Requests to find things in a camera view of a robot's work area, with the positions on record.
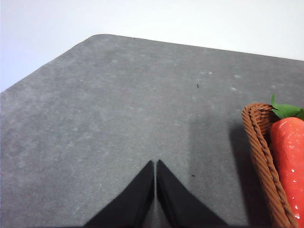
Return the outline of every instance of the black object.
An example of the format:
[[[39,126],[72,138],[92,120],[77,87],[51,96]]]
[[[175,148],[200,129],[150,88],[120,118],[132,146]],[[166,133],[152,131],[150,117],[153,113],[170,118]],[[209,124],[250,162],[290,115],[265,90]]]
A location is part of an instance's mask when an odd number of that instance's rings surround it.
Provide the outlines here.
[[[156,175],[157,197],[173,227],[227,225],[195,198],[161,160],[157,162]]]
[[[249,228],[228,226],[193,196],[161,160],[157,162],[156,185],[158,200],[173,228]],[[154,165],[149,161],[125,190],[84,226],[65,228],[140,228],[153,199]]]
[[[141,227],[154,198],[154,165],[149,161],[125,190],[85,227]]]

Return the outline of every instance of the gray table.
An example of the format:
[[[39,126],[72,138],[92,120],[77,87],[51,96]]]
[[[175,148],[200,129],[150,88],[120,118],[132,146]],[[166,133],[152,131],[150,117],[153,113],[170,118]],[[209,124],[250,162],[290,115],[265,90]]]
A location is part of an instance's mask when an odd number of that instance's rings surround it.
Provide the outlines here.
[[[1,93],[2,225],[82,225],[158,159],[227,223],[268,224],[241,109],[303,106],[303,77],[303,61],[92,36]],[[167,226],[154,203],[145,227]]]

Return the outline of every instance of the white wall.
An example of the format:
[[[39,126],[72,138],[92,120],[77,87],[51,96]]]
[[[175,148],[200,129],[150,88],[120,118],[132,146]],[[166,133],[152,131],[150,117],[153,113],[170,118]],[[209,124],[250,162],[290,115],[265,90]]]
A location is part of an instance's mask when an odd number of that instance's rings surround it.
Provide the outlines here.
[[[304,1],[2,0],[1,91],[94,34],[304,60]]]

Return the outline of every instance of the carrot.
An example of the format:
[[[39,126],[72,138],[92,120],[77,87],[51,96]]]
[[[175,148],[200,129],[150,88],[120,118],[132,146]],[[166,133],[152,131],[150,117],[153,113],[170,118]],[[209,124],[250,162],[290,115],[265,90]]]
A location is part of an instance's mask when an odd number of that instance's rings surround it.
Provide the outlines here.
[[[272,106],[282,118],[270,130],[280,181],[299,228],[304,228],[304,111],[293,105],[276,104],[274,96]]]

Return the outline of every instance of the woven basket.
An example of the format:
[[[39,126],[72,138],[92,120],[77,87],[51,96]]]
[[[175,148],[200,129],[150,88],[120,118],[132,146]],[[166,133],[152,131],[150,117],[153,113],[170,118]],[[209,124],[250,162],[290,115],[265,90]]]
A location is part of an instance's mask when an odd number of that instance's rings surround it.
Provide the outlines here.
[[[244,127],[251,144],[251,159],[264,191],[272,226],[298,228],[269,148],[270,127],[278,121],[271,109],[269,104],[253,103],[242,111]]]

